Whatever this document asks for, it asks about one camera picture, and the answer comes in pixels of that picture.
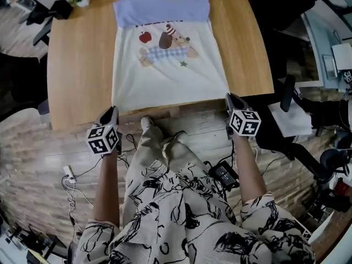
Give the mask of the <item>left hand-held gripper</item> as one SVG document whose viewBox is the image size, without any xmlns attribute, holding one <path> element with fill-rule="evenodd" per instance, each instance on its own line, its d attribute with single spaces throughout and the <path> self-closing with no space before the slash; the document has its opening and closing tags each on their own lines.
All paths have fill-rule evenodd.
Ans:
<svg viewBox="0 0 352 264">
<path fill-rule="evenodd" d="M 119 110 L 117 106 L 109 107 L 93 123 L 86 132 L 86 143 L 93 154 L 111 153 L 120 142 L 118 134 Z"/>
</svg>

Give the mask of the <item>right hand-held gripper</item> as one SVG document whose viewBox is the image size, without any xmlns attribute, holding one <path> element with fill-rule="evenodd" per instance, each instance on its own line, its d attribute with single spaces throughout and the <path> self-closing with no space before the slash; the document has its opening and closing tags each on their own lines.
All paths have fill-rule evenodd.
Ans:
<svg viewBox="0 0 352 264">
<path fill-rule="evenodd" d="M 229 140 L 233 134 L 239 136 L 256 136 L 261 125 L 259 114 L 253 111 L 241 97 L 227 93 L 225 105 L 229 118 L 225 120 L 226 132 Z"/>
</svg>

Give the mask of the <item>white and blue raglan shirt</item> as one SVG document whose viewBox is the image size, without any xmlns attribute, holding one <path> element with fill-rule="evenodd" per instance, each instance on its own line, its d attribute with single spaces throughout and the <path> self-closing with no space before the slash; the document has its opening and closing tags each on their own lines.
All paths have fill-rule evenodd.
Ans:
<svg viewBox="0 0 352 264">
<path fill-rule="evenodd" d="M 209 0 L 118 0 L 112 105 L 121 112 L 223 98 Z"/>
</svg>

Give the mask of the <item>person's right forearm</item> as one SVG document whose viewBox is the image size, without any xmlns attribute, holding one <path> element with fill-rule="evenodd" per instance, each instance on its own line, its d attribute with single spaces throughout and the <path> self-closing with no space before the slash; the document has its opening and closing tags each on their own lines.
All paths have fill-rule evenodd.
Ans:
<svg viewBox="0 0 352 264">
<path fill-rule="evenodd" d="M 255 156 L 248 139 L 238 134 L 233 135 L 236 153 L 236 167 L 238 170 L 240 194 L 242 204 L 261 197 L 267 192 L 263 177 L 255 161 Z"/>
</svg>

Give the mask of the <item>person's left forearm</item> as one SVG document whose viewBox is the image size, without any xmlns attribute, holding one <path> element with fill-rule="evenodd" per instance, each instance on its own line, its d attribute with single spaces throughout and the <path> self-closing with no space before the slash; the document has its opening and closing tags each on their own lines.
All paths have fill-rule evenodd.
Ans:
<svg viewBox="0 0 352 264">
<path fill-rule="evenodd" d="M 93 206 L 93 219 L 106 221 L 119 227 L 119 192 L 117 150 L 105 155 L 102 159 L 95 203 Z"/>
</svg>

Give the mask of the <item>person's left white shoe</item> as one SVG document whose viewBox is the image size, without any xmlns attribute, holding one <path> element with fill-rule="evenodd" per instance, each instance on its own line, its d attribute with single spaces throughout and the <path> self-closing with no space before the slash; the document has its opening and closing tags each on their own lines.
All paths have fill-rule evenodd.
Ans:
<svg viewBox="0 0 352 264">
<path fill-rule="evenodd" d="M 140 124 L 143 132 L 147 131 L 151 126 L 154 126 L 152 119 L 148 116 L 142 117 Z"/>
</svg>

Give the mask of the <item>person's beige trousers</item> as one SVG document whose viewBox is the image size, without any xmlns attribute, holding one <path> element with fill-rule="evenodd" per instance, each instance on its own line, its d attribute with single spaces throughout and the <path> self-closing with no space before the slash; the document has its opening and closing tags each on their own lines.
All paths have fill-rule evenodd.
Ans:
<svg viewBox="0 0 352 264">
<path fill-rule="evenodd" d="M 164 136 L 158 126 L 151 126 L 143 132 L 137 150 L 131 160 L 126 174 L 126 190 L 124 196 L 124 222 L 132 219 L 140 200 L 132 198 L 132 191 L 141 188 L 150 167 L 166 167 L 172 172 L 180 172 L 187 163 L 194 164 L 197 168 L 207 171 L 207 167 L 186 145 L 187 135 L 179 132 L 166 148 L 163 147 Z"/>
</svg>

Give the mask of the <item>white paper sheet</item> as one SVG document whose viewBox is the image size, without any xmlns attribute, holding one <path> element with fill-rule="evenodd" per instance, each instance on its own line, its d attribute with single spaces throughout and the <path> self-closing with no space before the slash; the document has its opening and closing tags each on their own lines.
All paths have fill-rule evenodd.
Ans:
<svg viewBox="0 0 352 264">
<path fill-rule="evenodd" d="M 300 100 L 300 90 L 295 89 L 287 112 L 280 108 L 279 102 L 268 106 L 284 138 L 312 134 L 311 116 L 298 105 Z"/>
</svg>

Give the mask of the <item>white power strip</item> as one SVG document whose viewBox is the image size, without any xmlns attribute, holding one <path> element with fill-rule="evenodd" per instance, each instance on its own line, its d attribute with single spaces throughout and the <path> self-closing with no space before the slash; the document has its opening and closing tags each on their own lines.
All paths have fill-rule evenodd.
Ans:
<svg viewBox="0 0 352 264">
<path fill-rule="evenodd" d="M 74 184 L 76 183 L 75 175 L 70 167 L 70 165 L 66 165 L 63 167 L 66 177 L 68 178 L 69 182 Z"/>
</svg>

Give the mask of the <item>black screen device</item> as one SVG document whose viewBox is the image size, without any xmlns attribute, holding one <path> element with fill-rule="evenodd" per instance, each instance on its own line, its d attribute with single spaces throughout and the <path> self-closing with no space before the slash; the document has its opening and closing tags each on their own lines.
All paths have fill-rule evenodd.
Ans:
<svg viewBox="0 0 352 264">
<path fill-rule="evenodd" d="M 219 162 L 211 167 L 208 174 L 220 182 L 222 188 L 226 191 L 239 187 L 239 176 L 226 161 Z"/>
</svg>

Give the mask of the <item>light blue desk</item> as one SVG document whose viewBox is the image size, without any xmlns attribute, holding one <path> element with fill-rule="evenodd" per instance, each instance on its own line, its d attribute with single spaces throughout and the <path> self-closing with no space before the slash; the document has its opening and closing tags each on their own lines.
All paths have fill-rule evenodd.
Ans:
<svg viewBox="0 0 352 264">
<path fill-rule="evenodd" d="M 319 15 L 309 10 L 301 15 L 316 63 L 318 79 L 300 82 L 300 87 L 324 87 L 326 89 L 344 90 L 345 84 L 336 68 L 332 47 L 340 44 L 339 35 Z"/>
</svg>

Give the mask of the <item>white box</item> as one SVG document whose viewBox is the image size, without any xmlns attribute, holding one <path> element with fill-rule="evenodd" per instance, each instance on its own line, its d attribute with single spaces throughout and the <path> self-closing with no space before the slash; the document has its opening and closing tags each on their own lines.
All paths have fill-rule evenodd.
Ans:
<svg viewBox="0 0 352 264">
<path fill-rule="evenodd" d="M 352 45 L 342 43 L 332 46 L 335 66 L 338 72 L 341 70 L 352 70 Z"/>
</svg>

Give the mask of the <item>black pen holder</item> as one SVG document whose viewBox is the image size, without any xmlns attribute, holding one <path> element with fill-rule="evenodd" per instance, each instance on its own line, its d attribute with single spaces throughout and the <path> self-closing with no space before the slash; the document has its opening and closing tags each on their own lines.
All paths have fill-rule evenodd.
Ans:
<svg viewBox="0 0 352 264">
<path fill-rule="evenodd" d="M 67 0 L 57 0 L 50 8 L 53 16 L 58 20 L 67 20 L 73 11 L 73 7 Z"/>
</svg>

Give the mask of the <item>person's patterned white blouse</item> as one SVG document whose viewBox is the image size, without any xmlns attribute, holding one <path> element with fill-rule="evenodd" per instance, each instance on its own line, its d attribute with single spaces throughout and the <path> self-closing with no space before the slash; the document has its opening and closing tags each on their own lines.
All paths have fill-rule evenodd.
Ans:
<svg viewBox="0 0 352 264">
<path fill-rule="evenodd" d="M 123 227 L 91 219 L 74 264 L 315 264 L 294 217 L 270 192 L 237 222 L 218 181 L 192 163 L 128 170 Z"/>
</svg>

